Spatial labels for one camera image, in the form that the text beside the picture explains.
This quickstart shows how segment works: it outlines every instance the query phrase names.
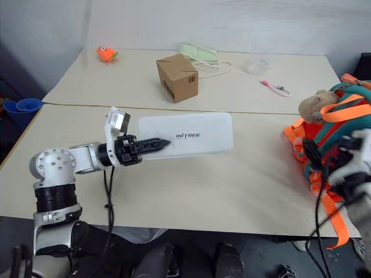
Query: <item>white wall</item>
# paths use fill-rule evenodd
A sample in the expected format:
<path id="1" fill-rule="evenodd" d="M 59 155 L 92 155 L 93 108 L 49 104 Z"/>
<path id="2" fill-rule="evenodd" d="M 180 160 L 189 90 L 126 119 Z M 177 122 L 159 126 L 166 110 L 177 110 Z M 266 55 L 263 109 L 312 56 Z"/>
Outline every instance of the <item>white wall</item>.
<path id="1" fill-rule="evenodd" d="M 371 51 L 371 0 L 93 0 L 87 47 L 324 54 L 338 75 Z"/>
<path id="2" fill-rule="evenodd" d="M 84 46 L 86 7 L 85 0 L 0 0 L 1 74 L 26 96 L 42 97 Z"/>

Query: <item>orange plush toy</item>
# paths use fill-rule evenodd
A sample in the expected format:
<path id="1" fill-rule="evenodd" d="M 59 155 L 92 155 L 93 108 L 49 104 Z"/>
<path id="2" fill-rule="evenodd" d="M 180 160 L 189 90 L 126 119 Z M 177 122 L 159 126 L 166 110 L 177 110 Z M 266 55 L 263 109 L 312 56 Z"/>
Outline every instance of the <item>orange plush toy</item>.
<path id="1" fill-rule="evenodd" d="M 118 52 L 112 48 L 100 46 L 97 48 L 97 54 L 102 62 L 109 64 L 116 59 Z"/>

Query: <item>brown cardboard box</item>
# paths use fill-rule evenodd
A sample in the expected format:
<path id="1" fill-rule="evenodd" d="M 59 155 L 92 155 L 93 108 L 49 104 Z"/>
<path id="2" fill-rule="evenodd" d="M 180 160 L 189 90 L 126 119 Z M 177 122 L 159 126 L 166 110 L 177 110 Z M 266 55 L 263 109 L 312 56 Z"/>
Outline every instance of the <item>brown cardboard box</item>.
<path id="1" fill-rule="evenodd" d="M 175 103 L 198 94 L 198 71 L 182 54 L 156 63 L 161 84 Z"/>

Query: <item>gray floor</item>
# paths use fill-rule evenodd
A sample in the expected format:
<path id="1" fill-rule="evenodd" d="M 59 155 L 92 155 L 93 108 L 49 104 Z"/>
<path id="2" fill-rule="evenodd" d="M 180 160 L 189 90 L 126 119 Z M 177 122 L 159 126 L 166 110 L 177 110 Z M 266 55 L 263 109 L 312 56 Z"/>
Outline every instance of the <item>gray floor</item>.
<path id="1" fill-rule="evenodd" d="M 32 221 L 19 218 L 0 217 L 0 273 L 10 266 L 10 251 L 19 243 L 32 244 Z M 89 268 L 95 265 L 106 240 L 107 234 L 98 229 L 92 229 L 87 242 L 86 255 L 81 259 L 81 271 L 78 277 L 86 277 Z M 138 263 L 143 255 L 155 246 L 163 243 L 172 243 L 174 246 L 197 246 L 210 256 L 219 242 L 231 243 L 241 254 L 245 263 L 246 277 L 278 277 L 277 267 L 289 265 L 299 278 L 320 277 L 314 263 L 306 252 L 295 249 L 292 243 L 276 243 L 276 240 L 285 240 L 282 237 L 245 235 L 238 233 L 201 232 L 169 230 L 159 239 L 148 244 L 136 245 L 114 237 L 114 250 L 110 260 L 119 263 Z M 325 245 L 332 244 L 335 239 L 325 239 Z M 320 259 L 316 242 L 312 242 L 311 249 Z M 356 277 L 355 271 L 362 266 L 361 259 L 356 255 L 352 242 L 339 247 L 334 251 L 325 251 L 333 277 Z"/>

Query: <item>white table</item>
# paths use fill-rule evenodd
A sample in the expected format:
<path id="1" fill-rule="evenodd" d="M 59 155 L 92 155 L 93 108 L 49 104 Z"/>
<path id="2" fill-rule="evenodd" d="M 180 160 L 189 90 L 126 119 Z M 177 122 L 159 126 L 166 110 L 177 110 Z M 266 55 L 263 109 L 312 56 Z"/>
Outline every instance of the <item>white table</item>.
<path id="1" fill-rule="evenodd" d="M 28 162 L 45 148 L 104 142 L 109 108 L 45 104 L 0 169 L 0 214 L 32 218 L 36 198 Z M 179 111 L 126 109 L 135 134 L 140 116 Z M 218 155 L 145 160 L 118 170 L 115 224 L 207 231 L 307 236 L 315 226 L 315 198 L 282 137 L 295 115 L 232 114 L 234 149 Z M 82 219 L 107 224 L 103 173 L 77 175 Z M 359 233 L 349 222 L 350 235 Z M 330 224 L 322 236 L 335 236 Z"/>
<path id="2" fill-rule="evenodd" d="M 339 83 L 325 56 L 219 53 L 233 64 L 230 72 L 199 80 L 199 94 L 177 104 L 162 88 L 156 60 L 176 54 L 164 50 L 119 49 L 114 64 L 101 63 L 95 50 L 83 50 L 46 103 L 117 106 L 188 111 L 227 111 L 298 114 L 300 101 L 319 89 Z M 247 61 L 263 58 L 271 67 L 264 75 L 245 71 Z M 291 93 L 281 97 L 259 83 L 260 79 L 284 85 Z"/>

